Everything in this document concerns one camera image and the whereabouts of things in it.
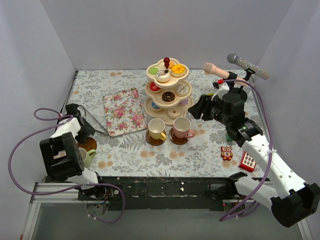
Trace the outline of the green round biscuit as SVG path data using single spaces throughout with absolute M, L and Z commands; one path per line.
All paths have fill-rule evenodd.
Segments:
M 159 69 L 157 67 L 151 67 L 148 70 L 149 74 L 151 74 L 151 75 L 156 75 L 158 71 L 159 71 Z

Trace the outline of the floral serving tray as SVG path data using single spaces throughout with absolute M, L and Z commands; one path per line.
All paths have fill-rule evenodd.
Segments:
M 111 137 L 144 130 L 147 122 L 137 88 L 103 97 L 107 132 Z

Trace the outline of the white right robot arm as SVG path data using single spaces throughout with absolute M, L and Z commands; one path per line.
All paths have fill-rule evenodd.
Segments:
M 248 153 L 272 182 L 272 187 L 257 182 L 244 172 L 226 180 L 226 192 L 232 199 L 241 195 L 269 208 L 276 220 L 286 228 L 317 211 L 320 187 L 299 177 L 273 148 L 271 139 L 251 119 L 245 116 L 244 101 L 236 93 L 201 95 L 188 109 L 196 119 L 215 120 L 225 126 L 227 135 Z

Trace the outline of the cream three-tier dessert stand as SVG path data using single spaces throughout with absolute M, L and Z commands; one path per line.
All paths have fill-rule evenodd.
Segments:
M 187 81 L 189 68 L 177 59 L 165 57 L 146 69 L 148 83 L 145 93 L 145 112 L 152 118 L 159 118 L 166 126 L 172 126 L 175 119 L 186 117 L 192 107 L 192 86 Z

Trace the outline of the white donut chocolate stripes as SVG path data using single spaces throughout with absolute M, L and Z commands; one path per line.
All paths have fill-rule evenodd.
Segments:
M 186 96 L 190 92 L 190 87 L 188 84 L 181 83 L 175 88 L 175 94 L 178 96 Z

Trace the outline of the metal serving tongs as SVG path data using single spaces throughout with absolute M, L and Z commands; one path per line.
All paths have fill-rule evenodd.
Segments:
M 83 105 L 79 105 L 80 108 L 84 110 L 85 118 L 87 117 L 87 114 L 90 116 L 90 118 L 95 122 L 96 125 L 98 125 L 102 130 L 95 130 L 96 132 L 99 132 L 104 135 L 108 135 L 108 130 L 95 118 L 93 114 L 91 114 Z

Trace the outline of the blue glazed donut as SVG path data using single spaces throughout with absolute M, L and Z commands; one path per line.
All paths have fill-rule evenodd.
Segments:
M 162 107 L 159 107 L 158 105 L 156 105 L 154 102 L 151 103 L 151 109 L 154 111 L 154 112 L 160 112 L 163 110 Z

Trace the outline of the brown wooden coaster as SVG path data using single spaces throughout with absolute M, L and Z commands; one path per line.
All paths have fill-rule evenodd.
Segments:
M 146 134 L 145 134 L 145 139 L 152 146 L 160 146 L 167 140 L 167 134 L 165 131 L 162 132 L 162 135 L 165 136 L 164 140 L 163 139 L 154 139 L 151 137 L 150 131 L 147 130 Z
M 98 147 L 98 144 L 94 138 L 88 137 L 84 140 L 84 142 L 82 143 L 79 142 L 77 146 L 89 152 L 90 150 L 96 150 Z
M 171 140 L 172 143 L 176 145 L 184 145 L 189 141 L 189 138 L 186 138 L 186 137 L 178 138 L 177 136 L 175 136 L 173 127 L 169 131 L 169 139 Z

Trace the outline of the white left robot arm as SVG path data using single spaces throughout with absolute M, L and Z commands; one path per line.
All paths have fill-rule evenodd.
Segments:
M 66 117 L 72 119 L 60 121 L 62 125 L 49 138 L 41 140 L 39 147 L 50 180 L 81 185 L 83 190 L 89 189 L 95 200 L 101 200 L 106 196 L 106 187 L 99 183 L 97 173 L 85 167 L 78 148 L 78 143 L 84 143 L 96 130 L 81 115 L 79 107 L 75 103 L 66 105 Z

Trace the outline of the chocolate sprinkled donut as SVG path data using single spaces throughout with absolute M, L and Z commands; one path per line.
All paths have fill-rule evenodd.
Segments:
M 161 95 L 161 99 L 165 103 L 171 103 L 172 101 L 175 100 L 175 98 L 176 98 L 176 95 L 171 91 L 166 91 Z

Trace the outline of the white donut with chocolate square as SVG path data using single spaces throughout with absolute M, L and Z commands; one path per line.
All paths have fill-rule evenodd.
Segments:
M 167 69 L 159 70 L 155 74 L 155 79 L 160 83 L 168 82 L 170 80 L 170 77 L 171 77 L 171 74 L 169 73 L 169 70 L 167 70 Z

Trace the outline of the yellow cup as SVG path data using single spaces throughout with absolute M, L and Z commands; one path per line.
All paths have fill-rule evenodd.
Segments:
M 166 125 L 164 121 L 160 118 L 154 118 L 150 120 L 148 123 L 148 131 L 150 136 L 154 140 L 166 141 L 167 135 L 165 133 L 165 127 Z

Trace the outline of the orange round biscuit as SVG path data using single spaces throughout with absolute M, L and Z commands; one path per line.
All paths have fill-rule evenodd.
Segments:
M 169 63 L 169 69 L 171 69 L 174 65 L 175 65 L 175 63 L 171 61 L 171 62 Z

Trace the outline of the red glazed donut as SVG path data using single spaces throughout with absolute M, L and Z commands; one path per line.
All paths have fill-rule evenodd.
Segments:
M 152 92 L 152 93 L 159 93 L 162 88 L 158 87 L 153 81 L 150 83 L 149 85 L 149 90 Z

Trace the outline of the purple sprinkled donut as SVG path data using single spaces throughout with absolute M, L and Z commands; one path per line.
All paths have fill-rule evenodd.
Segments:
M 179 106 L 185 106 L 185 105 L 187 105 L 189 103 L 189 100 L 188 99 L 185 99 L 185 100 L 183 100 L 183 101 L 180 101 L 179 102 Z

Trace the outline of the pink cup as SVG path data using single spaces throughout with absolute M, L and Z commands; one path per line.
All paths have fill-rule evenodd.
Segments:
M 178 117 L 173 122 L 173 134 L 179 138 L 193 138 L 195 133 L 191 130 L 191 122 L 186 117 Z

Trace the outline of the yellow glazed donut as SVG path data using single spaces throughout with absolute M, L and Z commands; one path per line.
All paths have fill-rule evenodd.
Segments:
M 186 74 L 186 68 L 183 64 L 175 64 L 170 70 L 170 74 L 174 77 L 182 77 Z

